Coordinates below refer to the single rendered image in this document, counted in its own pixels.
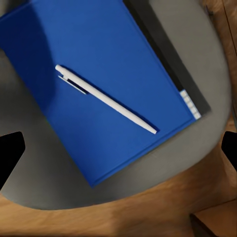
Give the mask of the folder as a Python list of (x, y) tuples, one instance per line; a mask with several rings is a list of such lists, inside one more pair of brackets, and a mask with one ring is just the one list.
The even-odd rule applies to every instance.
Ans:
[(27, 0), (0, 16), (0, 47), (91, 188), (201, 118), (130, 0)]

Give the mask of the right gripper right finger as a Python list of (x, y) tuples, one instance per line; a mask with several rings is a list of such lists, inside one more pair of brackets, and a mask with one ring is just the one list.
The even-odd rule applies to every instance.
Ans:
[(226, 131), (221, 148), (237, 171), (237, 133)]

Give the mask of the pen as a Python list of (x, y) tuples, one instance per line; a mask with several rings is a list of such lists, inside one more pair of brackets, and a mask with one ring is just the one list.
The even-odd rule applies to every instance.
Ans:
[(84, 90), (88, 91), (89, 93), (91, 93), (92, 95), (94, 95), (95, 97), (97, 97), (98, 99), (100, 99), (101, 101), (103, 101), (104, 103), (106, 103), (111, 108), (118, 111), (119, 113), (123, 114), (128, 119), (132, 120), (133, 122), (137, 123), (138, 125), (142, 126), (143, 128), (151, 131), (152, 133), (157, 133), (157, 131), (152, 126), (148, 125), (146, 122), (144, 122), (138, 116), (136, 116), (135, 114), (133, 114), (132, 112), (130, 112), (129, 110), (127, 110), (126, 108), (124, 108), (123, 106), (121, 106), (120, 104), (115, 102), (114, 100), (112, 100), (111, 98), (107, 97), (105, 94), (103, 94), (96, 88), (92, 87), (90, 84), (88, 84), (81, 78), (75, 76), (73, 73), (71, 73), (67, 69), (65, 69), (59, 65), (56, 65), (55, 69), (63, 75), (63, 77), (59, 76), (59, 78), (61, 78), (65, 82), (69, 83), (70, 85), (72, 85), (73, 87), (75, 87), (76, 89), (81, 91), (82, 93), (86, 94), (85, 92), (80, 90), (78, 87), (76, 87), (75, 85), (68, 82), (67, 79), (73, 81), (75, 84), (77, 84)]

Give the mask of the swivel chair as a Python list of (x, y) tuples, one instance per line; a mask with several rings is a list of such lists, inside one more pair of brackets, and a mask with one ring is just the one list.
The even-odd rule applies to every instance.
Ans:
[[(27, 0), (0, 0), (0, 16)], [(91, 188), (0, 47), (0, 137), (20, 131), (25, 151), (0, 195), (37, 210), (112, 202), (149, 190), (202, 160), (232, 105), (229, 68), (199, 0), (130, 0), (201, 118)]]

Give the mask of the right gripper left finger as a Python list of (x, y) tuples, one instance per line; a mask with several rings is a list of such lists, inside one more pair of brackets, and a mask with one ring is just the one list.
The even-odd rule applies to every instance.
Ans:
[(0, 137), (0, 190), (25, 149), (24, 137), (20, 131)]

